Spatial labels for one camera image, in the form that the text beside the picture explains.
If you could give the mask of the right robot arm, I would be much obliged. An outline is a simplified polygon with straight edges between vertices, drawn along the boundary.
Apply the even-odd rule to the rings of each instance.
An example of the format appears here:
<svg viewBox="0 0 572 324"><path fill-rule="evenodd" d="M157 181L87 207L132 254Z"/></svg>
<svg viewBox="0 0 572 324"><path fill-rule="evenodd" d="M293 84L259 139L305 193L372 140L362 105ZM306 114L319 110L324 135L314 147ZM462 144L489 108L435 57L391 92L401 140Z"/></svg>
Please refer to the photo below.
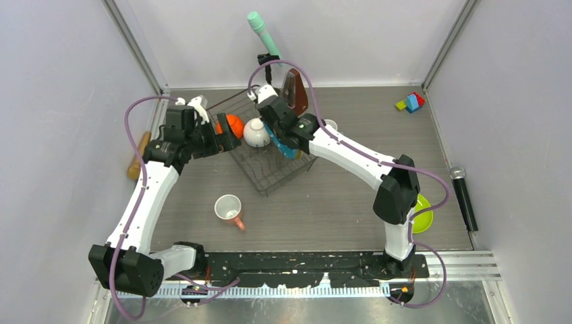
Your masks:
<svg viewBox="0 0 572 324"><path fill-rule="evenodd" d="M298 116L276 94L259 95L257 110L281 144L333 162L376 191L372 209L384 223L385 232L380 268L391 277L410 271L416 251L410 222L420 192L413 160L406 155L395 159L376 153L326 126L314 114Z"/></svg>

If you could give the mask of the orange bowl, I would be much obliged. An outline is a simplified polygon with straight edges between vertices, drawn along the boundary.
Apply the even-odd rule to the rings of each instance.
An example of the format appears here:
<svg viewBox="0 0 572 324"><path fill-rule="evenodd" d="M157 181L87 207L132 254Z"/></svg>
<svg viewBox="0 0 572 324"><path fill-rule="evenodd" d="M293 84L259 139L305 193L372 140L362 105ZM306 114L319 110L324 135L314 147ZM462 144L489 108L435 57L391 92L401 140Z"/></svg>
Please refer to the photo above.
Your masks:
<svg viewBox="0 0 572 324"><path fill-rule="evenodd" d="M236 137L238 140L241 140L244 137L244 123L237 115L226 115L227 123L229 126L230 132ZM221 123L217 120L216 127L215 127L215 134L224 134L221 127Z"/></svg>

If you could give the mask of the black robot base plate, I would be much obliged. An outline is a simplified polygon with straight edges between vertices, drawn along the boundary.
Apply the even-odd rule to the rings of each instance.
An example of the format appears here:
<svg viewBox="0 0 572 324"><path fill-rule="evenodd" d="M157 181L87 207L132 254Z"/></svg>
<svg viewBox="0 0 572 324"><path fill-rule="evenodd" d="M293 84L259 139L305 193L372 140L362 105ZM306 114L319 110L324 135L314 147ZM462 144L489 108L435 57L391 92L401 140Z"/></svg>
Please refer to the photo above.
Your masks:
<svg viewBox="0 0 572 324"><path fill-rule="evenodd" d="M422 254L401 262L374 251L210 252L182 275L218 287L238 279L240 288L314 288L328 279L333 288L368 288L392 279L426 279L429 270Z"/></svg>

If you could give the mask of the blue polka dot plate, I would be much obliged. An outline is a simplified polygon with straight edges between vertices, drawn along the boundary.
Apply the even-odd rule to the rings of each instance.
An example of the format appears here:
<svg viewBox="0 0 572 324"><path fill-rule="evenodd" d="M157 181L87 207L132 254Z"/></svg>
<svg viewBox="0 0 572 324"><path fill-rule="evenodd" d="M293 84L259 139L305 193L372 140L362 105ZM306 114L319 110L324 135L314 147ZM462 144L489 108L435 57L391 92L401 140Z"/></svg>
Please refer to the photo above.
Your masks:
<svg viewBox="0 0 572 324"><path fill-rule="evenodd" d="M265 121L262 122L262 124L264 126L264 129L267 131L271 142L278 148L278 150L280 151L282 156L284 156L284 158L295 160L295 159L299 159L301 157L301 153L299 150L294 149L294 148L289 148L287 145L280 142L279 139L275 136L274 132L271 130L271 128L267 125L267 123Z"/></svg>

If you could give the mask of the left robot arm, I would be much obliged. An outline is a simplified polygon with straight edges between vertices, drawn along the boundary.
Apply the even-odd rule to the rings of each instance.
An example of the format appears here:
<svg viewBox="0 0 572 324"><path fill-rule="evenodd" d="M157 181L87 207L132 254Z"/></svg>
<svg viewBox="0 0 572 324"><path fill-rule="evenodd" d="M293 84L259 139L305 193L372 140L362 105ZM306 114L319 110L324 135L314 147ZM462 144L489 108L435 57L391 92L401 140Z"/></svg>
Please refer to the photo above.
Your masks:
<svg viewBox="0 0 572 324"><path fill-rule="evenodd" d="M178 273L200 279L207 270L201 244L176 242L152 252L152 235L169 192L191 159L237 148L228 126L215 131L204 103L175 104L166 111L162 136L151 140L142 155L136 189L118 226L103 245L93 245L88 260L106 289L154 296L163 280Z"/></svg>

